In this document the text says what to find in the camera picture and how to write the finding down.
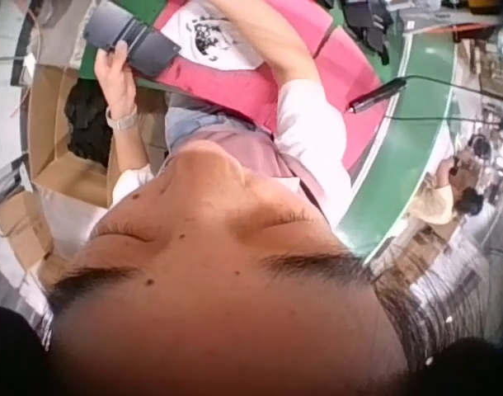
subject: white paper with drawing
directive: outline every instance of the white paper with drawing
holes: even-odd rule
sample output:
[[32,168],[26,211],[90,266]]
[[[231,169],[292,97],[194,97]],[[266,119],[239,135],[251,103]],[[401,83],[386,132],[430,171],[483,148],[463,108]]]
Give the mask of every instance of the white paper with drawing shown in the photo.
[[184,58],[219,70],[255,70],[263,63],[257,52],[218,10],[188,2],[161,32],[179,44]]

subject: white floor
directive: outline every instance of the white floor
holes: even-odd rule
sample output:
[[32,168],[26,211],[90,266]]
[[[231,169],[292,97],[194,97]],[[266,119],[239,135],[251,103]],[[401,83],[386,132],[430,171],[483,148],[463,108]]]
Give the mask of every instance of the white floor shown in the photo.
[[[15,55],[23,21],[24,15],[13,1],[0,1],[0,57]],[[10,85],[11,75],[12,61],[0,61],[0,192],[12,185],[11,163],[22,154],[20,112],[15,112],[21,102],[21,88]],[[37,297],[37,286],[31,284],[4,238],[0,238],[0,272],[32,307],[42,311],[44,301]]]

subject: watch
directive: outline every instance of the watch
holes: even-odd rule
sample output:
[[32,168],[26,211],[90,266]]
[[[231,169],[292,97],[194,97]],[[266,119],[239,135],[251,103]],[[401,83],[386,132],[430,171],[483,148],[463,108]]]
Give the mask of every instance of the watch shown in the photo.
[[114,132],[121,130],[129,130],[138,124],[138,108],[135,106],[132,113],[119,120],[113,120],[110,116],[110,108],[107,107],[105,111],[106,123]]

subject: workbench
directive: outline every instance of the workbench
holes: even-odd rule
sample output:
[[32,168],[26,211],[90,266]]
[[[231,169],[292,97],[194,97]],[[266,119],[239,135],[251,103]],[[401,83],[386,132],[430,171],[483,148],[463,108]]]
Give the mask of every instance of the workbench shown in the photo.
[[[165,0],[117,0],[142,21],[153,24]],[[331,10],[338,26],[343,14]],[[400,24],[389,32],[391,63],[383,66],[378,56],[364,51],[383,82],[408,74],[420,74],[445,81],[454,75],[455,45],[451,34],[423,34],[404,38]],[[87,47],[80,76],[94,78],[96,51]],[[396,117],[444,117],[448,113],[450,87],[425,81],[410,81],[409,87],[388,105]],[[425,175],[431,150],[440,131],[440,121],[384,119],[353,180],[355,198],[336,228],[340,240],[353,252],[369,260],[390,236],[404,215]]]

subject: pink surface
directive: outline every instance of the pink surface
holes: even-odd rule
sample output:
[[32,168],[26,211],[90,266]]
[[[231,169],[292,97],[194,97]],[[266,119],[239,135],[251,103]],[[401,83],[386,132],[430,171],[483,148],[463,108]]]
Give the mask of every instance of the pink surface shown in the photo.
[[[286,17],[315,54],[332,24],[331,17],[309,0],[266,1]],[[185,3],[186,0],[169,0],[154,27],[162,29]],[[328,101],[341,112],[350,100],[379,85],[369,62],[342,29],[331,35],[316,63]],[[178,57],[156,80],[236,111],[275,133],[278,88],[265,64],[254,71],[226,72]],[[362,115],[344,114],[347,150],[343,163],[347,168],[354,165],[373,138],[384,112],[382,104]]]

